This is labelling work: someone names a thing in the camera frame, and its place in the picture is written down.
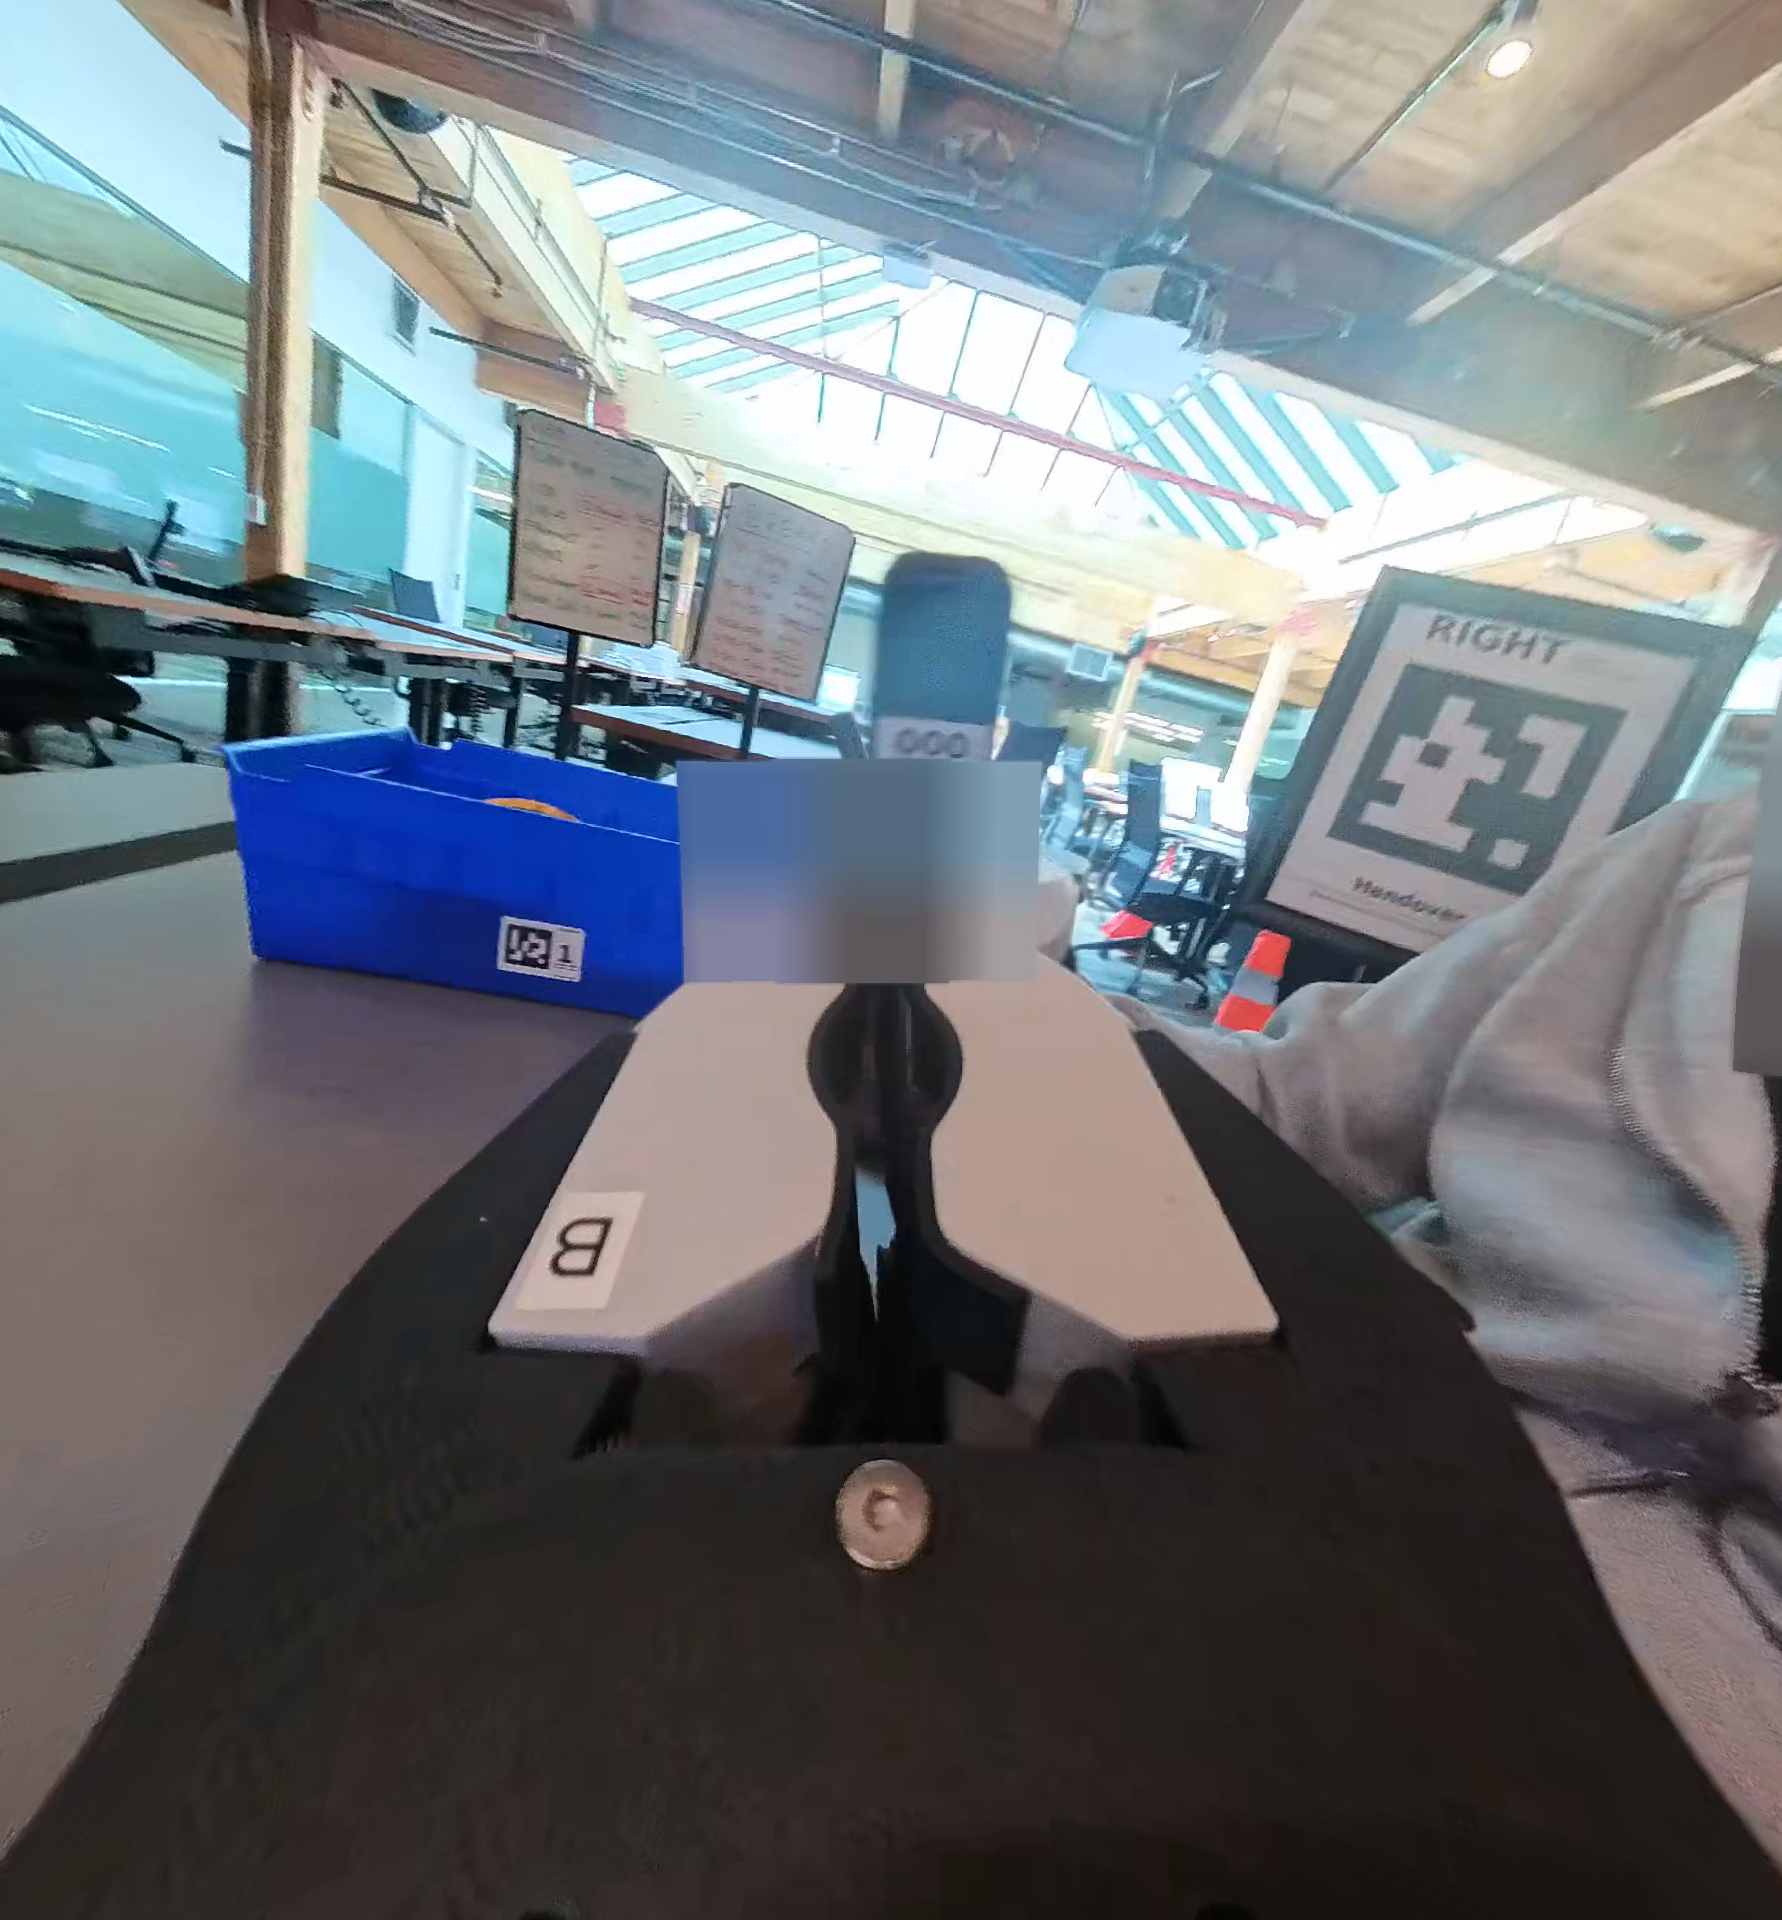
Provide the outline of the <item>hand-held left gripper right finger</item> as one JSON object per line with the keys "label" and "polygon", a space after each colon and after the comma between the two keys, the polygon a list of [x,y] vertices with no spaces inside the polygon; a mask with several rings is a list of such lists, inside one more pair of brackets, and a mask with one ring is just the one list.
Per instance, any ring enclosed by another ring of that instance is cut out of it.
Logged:
{"label": "hand-held left gripper right finger", "polygon": [[893,993],[893,1217],[914,1339],[994,1395],[1278,1339],[1135,1030],[1084,982]]}

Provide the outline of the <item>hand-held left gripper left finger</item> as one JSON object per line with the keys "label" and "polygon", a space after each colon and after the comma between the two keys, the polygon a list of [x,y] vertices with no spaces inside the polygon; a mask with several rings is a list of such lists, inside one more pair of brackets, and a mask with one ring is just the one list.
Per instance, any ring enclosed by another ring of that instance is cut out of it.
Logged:
{"label": "hand-held left gripper left finger", "polygon": [[637,1024],[487,1316],[497,1348],[816,1348],[816,1245],[852,1194],[811,1070],[833,1000],[684,985]]}

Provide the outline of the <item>blue plastic bin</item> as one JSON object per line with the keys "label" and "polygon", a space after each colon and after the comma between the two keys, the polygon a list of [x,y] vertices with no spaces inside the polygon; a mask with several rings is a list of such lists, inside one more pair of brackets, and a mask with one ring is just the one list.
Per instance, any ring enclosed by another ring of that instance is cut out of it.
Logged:
{"label": "blue plastic bin", "polygon": [[262,958],[611,1016],[650,1011],[684,974],[670,783],[412,731],[233,742],[223,757]]}

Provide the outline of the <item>wooden office desk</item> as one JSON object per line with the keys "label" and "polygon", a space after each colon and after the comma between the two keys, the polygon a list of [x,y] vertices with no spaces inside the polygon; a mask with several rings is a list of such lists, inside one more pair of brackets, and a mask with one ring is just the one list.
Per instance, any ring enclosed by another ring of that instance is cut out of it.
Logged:
{"label": "wooden office desk", "polygon": [[437,742],[454,686],[505,699],[520,663],[508,642],[380,609],[289,614],[215,591],[144,583],[144,560],[126,548],[107,567],[0,547],[0,642],[107,676],[162,656],[223,661],[223,740],[231,742],[293,731],[279,671],[397,686],[412,699],[413,733]]}
{"label": "wooden office desk", "polygon": [[557,715],[556,733],[567,733],[572,745],[556,742],[556,755],[572,755],[584,733],[603,733],[611,742],[632,742],[659,757],[838,757],[828,733],[783,733],[772,725],[752,725],[743,740],[743,718],[722,718],[684,706],[572,706]]}

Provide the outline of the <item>whiteboard on stand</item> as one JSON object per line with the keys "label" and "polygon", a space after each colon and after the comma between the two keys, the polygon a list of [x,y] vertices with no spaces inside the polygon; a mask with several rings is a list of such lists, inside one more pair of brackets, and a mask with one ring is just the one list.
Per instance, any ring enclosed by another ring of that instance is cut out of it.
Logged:
{"label": "whiteboard on stand", "polygon": [[650,442],[528,406],[513,424],[508,518],[505,606],[567,640],[556,722],[567,757],[584,731],[584,642],[659,642],[670,468]]}
{"label": "whiteboard on stand", "polygon": [[722,488],[684,661],[743,686],[738,757],[764,692],[816,699],[852,560],[852,526],[743,479]]}

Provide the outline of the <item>white ceiling projector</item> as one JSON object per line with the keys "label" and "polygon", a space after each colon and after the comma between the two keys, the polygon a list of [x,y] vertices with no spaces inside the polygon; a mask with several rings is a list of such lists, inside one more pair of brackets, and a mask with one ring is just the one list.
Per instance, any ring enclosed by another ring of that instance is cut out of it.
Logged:
{"label": "white ceiling projector", "polygon": [[1121,396],[1169,400],[1216,361],[1228,293],[1196,266],[1135,260],[1108,266],[1073,324],[1062,367]]}

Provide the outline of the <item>person's grey hoodie torso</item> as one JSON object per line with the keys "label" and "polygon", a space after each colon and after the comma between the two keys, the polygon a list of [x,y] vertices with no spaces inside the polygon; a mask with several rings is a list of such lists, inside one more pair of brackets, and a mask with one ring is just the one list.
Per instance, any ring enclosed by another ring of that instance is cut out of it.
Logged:
{"label": "person's grey hoodie torso", "polygon": [[1445,949],[1434,1181],[1640,1665],[1782,1854],[1782,1118],[1731,1068],[1753,829],[1746,794],[1672,804]]}

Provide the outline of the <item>framed black white marker poster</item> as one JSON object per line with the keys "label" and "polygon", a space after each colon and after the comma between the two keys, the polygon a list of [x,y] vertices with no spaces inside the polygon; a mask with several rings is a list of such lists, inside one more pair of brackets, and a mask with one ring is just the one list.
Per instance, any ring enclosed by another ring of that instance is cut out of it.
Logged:
{"label": "framed black white marker poster", "polygon": [[1750,627],[1384,567],[1241,913],[1409,958],[1681,794]]}

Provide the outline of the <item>black office chair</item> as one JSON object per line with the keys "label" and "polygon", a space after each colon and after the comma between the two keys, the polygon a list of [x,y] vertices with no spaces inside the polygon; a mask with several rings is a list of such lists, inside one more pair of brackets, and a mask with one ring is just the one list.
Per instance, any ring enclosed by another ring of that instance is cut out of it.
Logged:
{"label": "black office chair", "polygon": [[55,650],[0,650],[0,776],[36,769],[33,733],[62,725],[88,742],[89,768],[109,768],[89,722],[125,722],[139,692],[101,661],[65,661]]}

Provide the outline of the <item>wooden support post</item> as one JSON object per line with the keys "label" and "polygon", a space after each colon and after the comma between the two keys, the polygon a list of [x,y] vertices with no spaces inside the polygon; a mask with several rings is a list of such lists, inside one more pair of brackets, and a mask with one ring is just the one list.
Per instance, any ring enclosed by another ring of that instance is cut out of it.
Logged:
{"label": "wooden support post", "polygon": [[312,237],[323,174],[328,68],[302,2],[246,2],[252,276],[246,530],[255,583],[308,570]]}

